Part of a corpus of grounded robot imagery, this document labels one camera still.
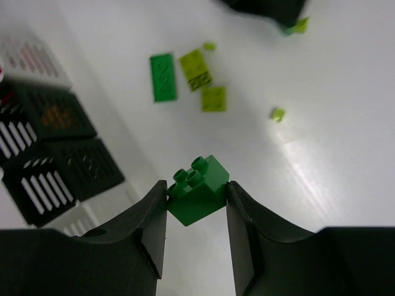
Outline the lime square brick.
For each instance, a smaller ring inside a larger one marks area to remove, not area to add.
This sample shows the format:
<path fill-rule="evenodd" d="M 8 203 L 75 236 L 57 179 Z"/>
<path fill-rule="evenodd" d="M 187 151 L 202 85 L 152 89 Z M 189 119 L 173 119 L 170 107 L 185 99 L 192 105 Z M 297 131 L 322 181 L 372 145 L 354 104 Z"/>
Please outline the lime square brick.
<path fill-rule="evenodd" d="M 227 110 L 227 91 L 225 87 L 204 88 L 201 92 L 203 112 L 224 112 Z"/>

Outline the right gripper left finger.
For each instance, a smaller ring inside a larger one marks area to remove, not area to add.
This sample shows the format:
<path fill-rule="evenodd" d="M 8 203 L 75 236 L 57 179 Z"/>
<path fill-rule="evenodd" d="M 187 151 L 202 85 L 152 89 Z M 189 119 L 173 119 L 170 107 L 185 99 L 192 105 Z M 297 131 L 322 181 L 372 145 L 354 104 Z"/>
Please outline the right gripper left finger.
<path fill-rule="evenodd" d="M 162 277 L 167 183 L 81 237 L 1 231 L 2 295 L 155 295 Z"/>

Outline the green sloped brick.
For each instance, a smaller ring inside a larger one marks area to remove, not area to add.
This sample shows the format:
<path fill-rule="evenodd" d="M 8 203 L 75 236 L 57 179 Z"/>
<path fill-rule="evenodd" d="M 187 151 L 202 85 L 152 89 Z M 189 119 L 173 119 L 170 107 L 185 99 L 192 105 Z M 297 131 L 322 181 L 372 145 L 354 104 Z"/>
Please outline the green sloped brick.
<path fill-rule="evenodd" d="M 281 30 L 286 36 L 291 36 L 292 34 L 304 34 L 307 31 L 310 17 L 302 18 L 298 20 L 293 27 L 283 27 Z"/>

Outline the orange brick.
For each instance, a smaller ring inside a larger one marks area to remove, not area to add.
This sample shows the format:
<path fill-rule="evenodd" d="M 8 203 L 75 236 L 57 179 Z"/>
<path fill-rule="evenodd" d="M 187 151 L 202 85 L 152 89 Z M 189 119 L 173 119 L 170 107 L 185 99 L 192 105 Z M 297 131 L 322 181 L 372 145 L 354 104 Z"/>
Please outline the orange brick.
<path fill-rule="evenodd" d="M 56 105 L 46 107 L 41 121 L 45 127 L 54 129 L 72 127 L 72 116 L 70 109 L 62 109 Z"/>

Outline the lime printed brick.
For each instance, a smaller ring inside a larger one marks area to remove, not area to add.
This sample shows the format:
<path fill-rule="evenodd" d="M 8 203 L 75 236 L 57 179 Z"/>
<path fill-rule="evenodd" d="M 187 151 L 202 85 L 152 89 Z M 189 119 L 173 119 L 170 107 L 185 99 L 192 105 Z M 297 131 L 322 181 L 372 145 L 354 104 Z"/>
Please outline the lime printed brick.
<path fill-rule="evenodd" d="M 212 83 L 212 75 L 200 49 L 195 49 L 178 60 L 191 91 Z"/>

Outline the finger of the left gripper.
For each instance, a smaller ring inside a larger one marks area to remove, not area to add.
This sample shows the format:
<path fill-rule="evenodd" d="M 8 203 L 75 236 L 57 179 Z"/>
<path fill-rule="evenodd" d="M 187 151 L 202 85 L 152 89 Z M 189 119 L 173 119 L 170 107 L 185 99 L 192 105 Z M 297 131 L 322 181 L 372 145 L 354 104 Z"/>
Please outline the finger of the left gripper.
<path fill-rule="evenodd" d="M 234 11 L 267 17 L 281 26 L 293 27 L 297 23 L 306 0 L 224 0 Z"/>

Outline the green small brick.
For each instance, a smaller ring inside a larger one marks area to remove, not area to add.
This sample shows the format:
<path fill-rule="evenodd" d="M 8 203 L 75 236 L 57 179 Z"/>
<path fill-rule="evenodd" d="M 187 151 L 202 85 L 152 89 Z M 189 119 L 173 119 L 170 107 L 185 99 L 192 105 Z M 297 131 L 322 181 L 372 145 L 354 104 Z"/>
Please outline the green small brick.
<path fill-rule="evenodd" d="M 195 158 L 188 170 L 180 169 L 167 189 L 167 210 L 184 226 L 189 226 L 223 208 L 225 186 L 230 175 L 209 155 Z"/>

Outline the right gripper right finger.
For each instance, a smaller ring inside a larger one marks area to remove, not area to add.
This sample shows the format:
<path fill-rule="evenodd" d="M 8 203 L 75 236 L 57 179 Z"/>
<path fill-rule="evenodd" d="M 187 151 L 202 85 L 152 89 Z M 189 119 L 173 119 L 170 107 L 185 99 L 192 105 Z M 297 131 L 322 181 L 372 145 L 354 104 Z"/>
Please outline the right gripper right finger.
<path fill-rule="evenodd" d="M 227 184 L 237 295 L 393 295 L 394 228 L 303 229 Z"/>

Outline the green long brick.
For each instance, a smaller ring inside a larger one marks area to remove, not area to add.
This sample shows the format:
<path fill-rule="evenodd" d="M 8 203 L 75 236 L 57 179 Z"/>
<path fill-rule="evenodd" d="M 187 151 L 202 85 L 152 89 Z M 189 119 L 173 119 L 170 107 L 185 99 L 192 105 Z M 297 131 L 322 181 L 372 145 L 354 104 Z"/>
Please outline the green long brick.
<path fill-rule="evenodd" d="M 171 53 L 152 55 L 149 61 L 154 102 L 161 103 L 177 100 L 173 55 Z"/>

